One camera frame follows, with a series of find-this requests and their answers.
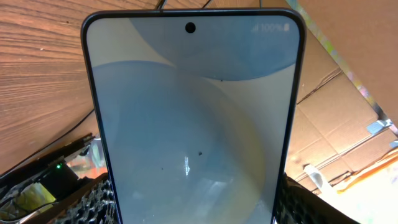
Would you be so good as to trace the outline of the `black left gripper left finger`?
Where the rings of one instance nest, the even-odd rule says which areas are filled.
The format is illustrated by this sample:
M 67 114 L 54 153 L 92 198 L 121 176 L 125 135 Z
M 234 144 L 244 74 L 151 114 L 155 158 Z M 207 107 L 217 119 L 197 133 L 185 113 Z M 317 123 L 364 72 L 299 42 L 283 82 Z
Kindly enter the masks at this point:
M 107 173 L 26 221 L 27 224 L 118 224 L 114 192 Z

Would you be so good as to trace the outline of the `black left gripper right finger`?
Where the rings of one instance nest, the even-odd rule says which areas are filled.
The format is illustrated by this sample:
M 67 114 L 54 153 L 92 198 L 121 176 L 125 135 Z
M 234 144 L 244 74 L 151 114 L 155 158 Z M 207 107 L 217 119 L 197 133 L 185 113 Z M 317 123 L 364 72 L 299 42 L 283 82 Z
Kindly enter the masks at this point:
M 359 224 L 284 175 L 276 202 L 278 224 Z

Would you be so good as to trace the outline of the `blue Samsung Galaxy smartphone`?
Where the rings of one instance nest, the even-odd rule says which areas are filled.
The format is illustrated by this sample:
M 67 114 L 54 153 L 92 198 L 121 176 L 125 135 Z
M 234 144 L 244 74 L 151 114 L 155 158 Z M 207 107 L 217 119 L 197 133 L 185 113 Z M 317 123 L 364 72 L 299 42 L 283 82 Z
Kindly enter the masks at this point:
M 121 223 L 272 223 L 306 27 L 283 7 L 90 14 L 81 45 Z

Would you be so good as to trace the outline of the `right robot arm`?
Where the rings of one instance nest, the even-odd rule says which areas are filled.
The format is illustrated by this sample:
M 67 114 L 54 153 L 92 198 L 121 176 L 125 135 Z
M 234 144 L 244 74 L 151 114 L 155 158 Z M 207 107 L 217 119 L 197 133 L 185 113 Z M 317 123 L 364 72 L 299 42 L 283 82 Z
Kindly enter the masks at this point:
M 1 176 L 1 223 L 117 223 L 101 138 L 87 134 Z

